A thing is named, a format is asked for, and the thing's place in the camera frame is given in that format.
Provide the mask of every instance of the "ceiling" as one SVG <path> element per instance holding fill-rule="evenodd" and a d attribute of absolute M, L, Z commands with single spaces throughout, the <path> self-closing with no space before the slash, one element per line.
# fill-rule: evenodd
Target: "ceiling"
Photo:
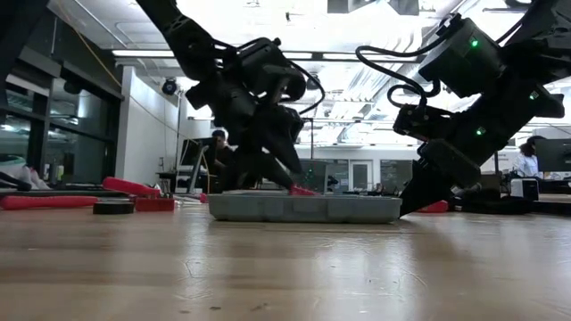
<path fill-rule="evenodd" d="M 521 16 L 520 13 L 488 13 L 485 8 L 505 8 L 501 0 L 422 0 L 427 9 L 420 16 L 401 16 L 385 0 L 346 14 L 328 14 L 327 0 L 178 0 L 182 13 L 199 22 L 214 37 L 240 45 L 256 37 L 280 37 L 286 52 L 337 52 L 352 54 L 358 45 L 373 45 L 396 51 L 413 51 L 423 44 L 423 28 L 433 27 L 452 9 L 471 17 L 492 37 L 499 37 Z M 52 0 L 50 8 L 69 21 L 90 40 L 104 49 L 168 50 L 164 38 L 149 21 L 135 0 Z M 180 77 L 174 59 L 121 59 L 137 67 L 137 74 L 161 83 L 178 76 L 183 88 L 194 84 Z M 314 142 L 351 144 L 416 144 L 417 141 L 392 132 L 392 120 L 398 111 L 380 95 L 389 80 L 382 74 L 354 62 L 298 62 L 317 73 L 327 91 L 326 100 L 310 117 L 332 122 L 314 123 Z M 384 63 L 400 73 L 416 73 L 415 65 Z M 309 91 L 291 105 L 303 109 L 319 98 Z M 398 97 L 414 102 L 414 96 Z M 466 108 L 469 101 L 454 95 L 440 95 L 431 105 L 442 108 Z M 209 116 L 200 110 L 189 116 Z M 374 119 L 384 123 L 351 124 L 351 119 Z M 310 125 L 301 134 L 310 141 Z"/>

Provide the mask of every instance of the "desk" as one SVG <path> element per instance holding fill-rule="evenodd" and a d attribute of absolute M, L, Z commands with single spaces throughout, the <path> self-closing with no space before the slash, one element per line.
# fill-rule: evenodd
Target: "desk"
<path fill-rule="evenodd" d="M 0 320 L 564 320 L 571 220 L 391 226 L 0 213 Z"/>

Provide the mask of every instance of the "laboratory room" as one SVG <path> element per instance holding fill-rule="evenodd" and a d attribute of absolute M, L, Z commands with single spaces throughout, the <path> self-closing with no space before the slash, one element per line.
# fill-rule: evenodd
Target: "laboratory room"
<path fill-rule="evenodd" d="M 20 0 L 0 320 L 571 320 L 571 0 Z"/>

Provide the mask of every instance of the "gray tray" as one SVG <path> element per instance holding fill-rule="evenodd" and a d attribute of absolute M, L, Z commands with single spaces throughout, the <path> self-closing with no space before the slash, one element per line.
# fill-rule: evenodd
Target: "gray tray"
<path fill-rule="evenodd" d="M 399 218 L 401 199 L 379 196 L 211 194 L 210 213 L 235 222 L 387 224 Z"/>

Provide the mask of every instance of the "person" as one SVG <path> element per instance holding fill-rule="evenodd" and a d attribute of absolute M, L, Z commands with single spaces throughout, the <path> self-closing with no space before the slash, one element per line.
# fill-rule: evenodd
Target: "person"
<path fill-rule="evenodd" d="M 205 153 L 208 170 L 210 175 L 221 176 L 224 169 L 233 164 L 234 151 L 228 146 L 224 130 L 217 129 L 212 132 L 212 140 L 214 148 L 211 146 Z"/>
<path fill-rule="evenodd" d="M 543 178 L 543 173 L 539 171 L 537 166 L 537 156 L 535 155 L 535 142 L 539 139 L 545 139 L 545 137 L 531 136 L 519 146 L 519 155 L 514 164 L 518 176 Z"/>

